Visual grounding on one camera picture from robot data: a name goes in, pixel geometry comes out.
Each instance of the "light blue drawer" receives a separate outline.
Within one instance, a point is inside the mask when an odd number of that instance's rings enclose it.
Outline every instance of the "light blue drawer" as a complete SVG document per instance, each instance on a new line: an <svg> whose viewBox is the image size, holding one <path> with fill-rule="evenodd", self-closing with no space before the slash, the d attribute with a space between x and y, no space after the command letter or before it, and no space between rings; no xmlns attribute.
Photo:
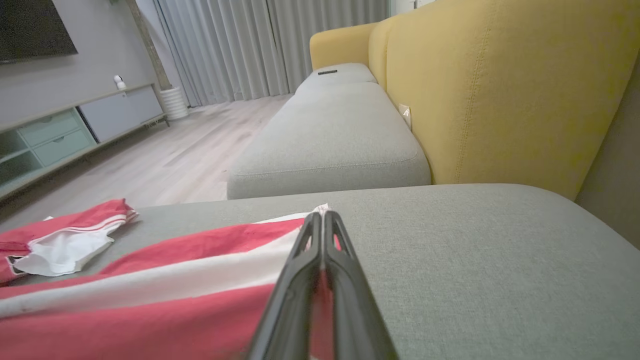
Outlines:
<svg viewBox="0 0 640 360"><path fill-rule="evenodd" d="M32 122L19 131L29 145L36 146L80 127L80 121L76 109L69 109Z"/></svg>
<svg viewBox="0 0 640 360"><path fill-rule="evenodd" d="M69 155L84 149L92 144L87 134L81 129L73 133L61 136L51 142L33 150L42 162L42 165L49 166Z"/></svg>

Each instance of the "white vase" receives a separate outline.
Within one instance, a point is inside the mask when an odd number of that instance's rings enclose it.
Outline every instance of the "white vase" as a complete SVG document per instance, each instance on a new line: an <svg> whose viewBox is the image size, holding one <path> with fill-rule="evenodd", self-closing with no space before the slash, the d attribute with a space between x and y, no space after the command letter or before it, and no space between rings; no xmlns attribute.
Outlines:
<svg viewBox="0 0 640 360"><path fill-rule="evenodd" d="M166 109L167 120L182 119L189 116L189 110L187 110L187 105L182 99L180 88L161 90L160 96Z"/></svg>

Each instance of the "white tag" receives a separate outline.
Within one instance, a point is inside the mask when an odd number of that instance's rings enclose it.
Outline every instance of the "white tag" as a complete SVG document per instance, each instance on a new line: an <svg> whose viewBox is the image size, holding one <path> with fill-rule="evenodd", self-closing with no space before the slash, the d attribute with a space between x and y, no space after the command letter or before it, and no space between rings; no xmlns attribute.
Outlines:
<svg viewBox="0 0 640 360"><path fill-rule="evenodd" d="M398 110L400 111L400 115L404 119L404 122L411 129L411 108L407 105L398 105Z"/></svg>

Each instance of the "wooden floor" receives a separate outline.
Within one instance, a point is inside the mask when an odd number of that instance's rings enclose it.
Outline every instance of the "wooden floor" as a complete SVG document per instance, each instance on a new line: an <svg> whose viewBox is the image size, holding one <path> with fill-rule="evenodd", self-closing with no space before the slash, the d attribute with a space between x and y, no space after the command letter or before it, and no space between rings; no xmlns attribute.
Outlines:
<svg viewBox="0 0 640 360"><path fill-rule="evenodd" d="M110 199L133 208L226 200L227 169L289 97L204 106L135 133L0 204L0 232Z"/></svg>

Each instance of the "red and white striped cloth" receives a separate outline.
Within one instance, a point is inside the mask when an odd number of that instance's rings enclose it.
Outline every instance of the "red and white striped cloth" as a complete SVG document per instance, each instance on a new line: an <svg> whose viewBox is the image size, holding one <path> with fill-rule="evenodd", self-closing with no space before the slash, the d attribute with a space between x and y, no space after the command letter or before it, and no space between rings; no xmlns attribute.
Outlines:
<svg viewBox="0 0 640 360"><path fill-rule="evenodd" d="M7 359L236 358L250 343L306 215L162 241L96 275L0 288L0 353ZM331 359L326 287L315 300L312 354Z"/></svg>
<svg viewBox="0 0 640 360"><path fill-rule="evenodd" d="M138 213L124 199L0 234L0 286L26 274L60 276L82 269L106 249L108 235Z"/></svg>

